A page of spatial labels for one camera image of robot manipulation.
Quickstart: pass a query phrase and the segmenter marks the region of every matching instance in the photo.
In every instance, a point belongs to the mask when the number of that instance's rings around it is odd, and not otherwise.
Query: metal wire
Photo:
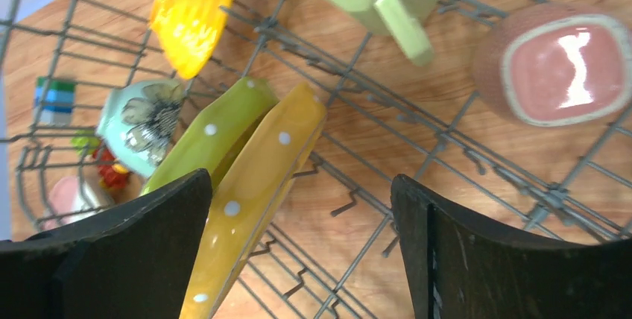
[[[227,32],[236,35],[247,44],[252,45],[254,47],[254,51],[251,54],[247,65],[243,69],[235,69],[224,64],[222,60],[214,57],[211,58],[209,62],[218,67],[218,69],[223,69],[227,74],[232,75],[234,78],[238,78],[249,73],[257,57],[265,55],[266,57],[272,57],[278,60],[289,69],[295,71],[297,76],[310,80],[315,86],[325,91],[328,95],[328,99],[326,100],[326,105],[328,107],[331,107],[334,102],[344,104],[345,107],[349,107],[349,109],[362,114],[367,121],[371,121],[376,127],[381,128],[385,133],[395,136],[400,141],[413,148],[419,155],[423,156],[424,160],[414,173],[415,178],[421,178],[429,170],[432,164],[439,165],[456,175],[458,178],[461,178],[466,183],[469,183],[481,193],[488,196],[491,200],[501,204],[504,208],[519,216],[524,223],[523,228],[525,230],[538,229],[540,232],[545,233],[552,238],[561,240],[562,238],[560,236],[547,229],[543,224],[543,222],[550,217],[551,214],[553,214],[553,216],[557,217],[564,224],[577,226],[586,231],[594,237],[596,241],[612,241],[632,236],[632,219],[624,225],[617,224],[608,219],[606,216],[597,213],[595,210],[590,209],[585,204],[582,204],[579,200],[576,200],[575,196],[578,194],[571,194],[569,191],[569,187],[576,181],[578,175],[586,168],[594,169],[598,173],[613,179],[613,182],[619,183],[626,188],[632,188],[632,180],[616,174],[610,169],[605,168],[603,165],[599,165],[598,161],[595,160],[595,155],[609,143],[614,134],[632,137],[632,131],[623,127],[624,120],[626,120],[632,113],[632,104],[628,106],[612,124],[609,124],[608,128],[597,140],[595,140],[595,143],[587,151],[587,153],[577,161],[575,166],[559,183],[547,182],[530,171],[527,171],[520,165],[510,161],[501,154],[489,149],[480,142],[475,141],[471,136],[468,136],[460,130],[459,124],[461,119],[478,99],[477,92],[473,92],[470,95],[470,97],[462,104],[458,114],[450,122],[445,122],[434,114],[424,110],[408,99],[397,94],[385,85],[375,81],[369,75],[360,72],[355,67],[357,60],[363,54],[366,45],[372,37],[371,34],[366,34],[351,60],[348,62],[340,60],[328,53],[326,50],[323,50],[307,40],[304,40],[300,37],[300,35],[294,34],[292,31],[284,28],[283,25],[278,23],[277,17],[285,1],[286,0],[278,0],[272,13],[266,16],[259,14],[247,4],[236,0],[235,7],[232,10],[224,11],[230,14],[230,16],[234,19],[251,26],[258,36],[256,39],[251,39],[232,28],[228,28]],[[547,0],[529,1],[545,2]],[[37,34],[41,37],[57,37],[57,45],[52,54],[48,74],[46,75],[47,80],[44,84],[41,95],[42,100],[35,106],[33,124],[25,131],[25,133],[15,135],[10,139],[0,139],[0,142],[27,141],[27,144],[23,147],[22,155],[19,158],[14,180],[16,181],[19,205],[28,219],[32,221],[36,230],[42,230],[42,226],[46,221],[56,221],[58,224],[61,224],[62,219],[67,216],[76,215],[78,213],[97,212],[104,209],[93,208],[87,204],[88,206],[79,212],[55,213],[54,209],[48,202],[46,195],[46,175],[48,170],[53,168],[76,168],[79,178],[82,180],[85,177],[85,167],[98,163],[104,163],[99,160],[92,161],[86,157],[88,154],[87,148],[84,148],[83,153],[77,162],[57,162],[54,160],[55,154],[63,151],[74,151],[74,148],[68,145],[60,146],[58,144],[49,144],[50,139],[67,139],[74,136],[76,130],[93,129],[93,126],[91,125],[79,127],[55,127],[40,124],[42,107],[45,105],[51,105],[51,103],[47,103],[43,99],[46,99],[46,94],[50,87],[50,80],[52,78],[59,78],[57,73],[60,60],[63,58],[75,58],[87,62],[101,63],[113,68],[129,69],[127,80],[123,86],[133,82],[137,72],[145,72],[165,77],[174,77],[175,72],[173,70],[167,72],[160,69],[140,66],[143,57],[147,57],[149,54],[162,53],[160,48],[148,44],[148,40],[151,35],[151,31],[149,30],[145,32],[140,40],[131,40],[119,34],[108,34],[105,31],[96,30],[91,25],[79,25],[73,22],[75,10],[80,5],[96,7],[100,10],[107,11],[112,15],[117,15],[134,22],[146,24],[147,19],[144,15],[135,14],[128,10],[122,10],[115,5],[109,5],[100,0],[70,0],[66,18],[63,20],[63,27],[60,30],[50,30],[16,23],[16,14],[18,13],[19,3],[20,0],[12,0],[6,18],[0,19],[0,27],[4,28],[4,33],[2,34],[0,40],[0,69],[2,69],[4,64],[4,59],[8,50],[7,47],[10,44],[10,38],[14,31],[28,32]],[[439,4],[440,7],[437,11],[440,14],[459,13],[462,16],[490,27],[492,27],[496,21],[508,14],[506,10],[499,9],[490,4],[485,4],[479,0],[440,0]],[[237,7],[245,10],[248,16],[245,16],[242,12],[237,12]],[[66,40],[89,44],[97,48],[118,52],[120,54],[131,54],[135,57],[131,63],[126,63],[121,61],[106,60],[96,57],[94,54],[78,54],[66,49]],[[304,63],[296,64],[295,61],[290,61],[288,57],[289,55],[292,55],[294,60],[303,60]],[[318,70],[322,72],[323,75],[338,77],[338,82],[335,86],[328,86],[318,80],[313,75],[313,72],[311,72],[312,70]],[[68,81],[77,84],[77,86],[86,88],[115,87],[113,85],[103,84],[93,80]],[[193,90],[194,84],[200,85],[203,91]],[[212,100],[217,98],[226,88],[227,86],[225,86],[225,84],[217,87],[211,85],[210,82],[207,82],[203,78],[195,78],[187,85],[186,88],[186,95],[188,98],[187,103],[194,107],[194,109],[199,110],[200,106],[193,100],[194,97],[202,97]],[[405,134],[397,131],[392,123],[387,123],[386,121],[383,121],[374,116],[372,113],[366,111],[366,109],[357,102],[358,97],[362,97],[374,106],[393,110],[397,113],[397,115],[393,117],[393,120],[395,121],[404,122],[418,127],[421,130],[432,132],[437,139],[437,143],[432,148],[422,147],[413,139],[410,139]],[[100,104],[82,104],[81,102],[82,100],[78,99],[78,103],[75,104],[74,107],[87,110],[99,110],[101,107]],[[183,119],[181,119],[181,123],[184,127],[187,126],[187,122]],[[375,174],[376,178],[378,178],[379,181],[382,181],[382,185],[384,187],[390,185],[391,178],[385,171],[383,171],[377,164],[372,163],[369,159],[364,158],[356,149],[345,145],[344,142],[338,139],[335,134],[325,132],[323,133],[323,138],[333,144],[338,151],[348,155],[350,158],[353,158],[367,171]],[[499,177],[509,185],[513,186],[516,193],[530,197],[533,200],[533,207],[531,210],[526,213],[518,210],[500,196],[494,194],[489,189],[486,189],[483,185],[465,174],[463,171],[458,170],[453,165],[442,160],[440,155],[448,147],[457,147],[462,153],[464,159],[468,159],[471,162],[472,167],[481,176]],[[328,162],[326,156],[319,154],[318,152],[314,152],[311,154],[310,160],[312,161],[312,170],[296,173],[294,177],[297,178],[297,180],[300,181],[300,178],[308,176],[330,176],[335,178],[348,189],[350,202],[338,209],[332,209],[332,216],[335,217],[345,211],[352,210],[355,206],[357,206],[358,201],[362,200],[371,205],[382,216],[382,220],[380,221],[378,227],[340,278],[335,278],[331,275],[331,273],[323,268],[323,266],[313,257],[307,254],[304,249],[294,242],[291,237],[288,236],[287,233],[283,232],[276,224],[272,224],[270,226],[266,232],[265,238],[261,241],[261,243],[259,243],[259,247],[250,255],[247,268],[255,273],[263,282],[268,284],[268,286],[272,289],[272,292],[275,293],[280,300],[287,304],[288,308],[297,318],[311,318],[314,316],[318,318],[324,313],[328,313],[334,318],[339,318],[340,315],[343,315],[344,317],[350,316],[352,318],[377,318],[374,313],[372,313],[345,287],[345,282],[356,269],[358,263],[363,259],[368,249],[374,244],[378,234],[380,234],[386,226],[390,225],[393,229],[394,239],[382,251],[382,255],[388,256],[398,242],[399,237],[392,224],[391,209],[389,208],[388,203],[385,202],[387,199],[380,199],[375,196],[368,188],[366,188],[366,186],[363,186],[360,182],[354,180],[341,169]],[[37,177],[37,187],[39,188],[40,193],[39,199],[27,199],[25,196],[25,176],[27,174],[35,174]],[[41,210],[35,209],[34,203],[37,202],[39,202],[41,207],[46,209],[50,215],[44,216]],[[286,274],[290,280],[296,283],[295,286],[291,288],[277,288],[277,286],[275,286],[267,278],[265,272],[259,269],[257,265],[257,262],[263,257],[272,259],[274,263],[276,263],[276,266],[278,266],[278,272]],[[300,270],[294,271],[290,268],[300,268]],[[265,300],[263,300],[259,294],[250,287],[247,280],[239,278],[238,282],[250,295],[253,296],[254,300],[264,309],[265,312],[267,312],[272,318],[278,318],[270,306],[266,304]],[[319,289],[326,292],[326,298],[322,298],[317,295]],[[300,291],[306,292],[315,305],[320,307],[316,312],[301,312],[300,309],[290,301],[291,297]]]

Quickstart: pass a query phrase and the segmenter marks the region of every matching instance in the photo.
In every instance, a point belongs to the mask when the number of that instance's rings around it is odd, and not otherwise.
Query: pink mug
[[[77,176],[62,177],[48,194],[48,203],[57,215],[64,215],[70,212],[88,210],[103,206],[114,205],[114,200],[98,185],[98,181],[94,177],[84,177],[83,191],[80,190],[80,179]],[[58,222],[57,219],[50,219],[43,223],[44,230],[52,230],[59,227],[60,223],[70,224],[80,219],[94,215],[96,212],[82,212],[76,215],[62,217]],[[48,217],[51,213],[44,211],[44,216]]]
[[[597,7],[527,7],[485,37],[473,78],[487,105],[505,118],[536,127],[591,121],[632,98],[631,33]]]

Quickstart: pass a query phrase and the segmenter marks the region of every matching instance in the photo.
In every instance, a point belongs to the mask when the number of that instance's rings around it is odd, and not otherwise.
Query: white polka dot
[[[290,134],[286,133],[285,131],[282,131],[281,134],[279,134],[279,142],[283,145],[287,145],[290,143]]]
[[[206,294],[196,294],[195,297],[193,297],[193,300],[196,303],[206,302],[208,299],[209,299],[209,296]]]
[[[239,213],[240,209],[241,209],[241,205],[239,205],[239,202],[229,201],[224,207],[224,214],[226,216],[233,217]]]
[[[217,133],[217,125],[208,124],[204,127],[204,133],[206,133],[206,135],[215,135],[215,133]]]

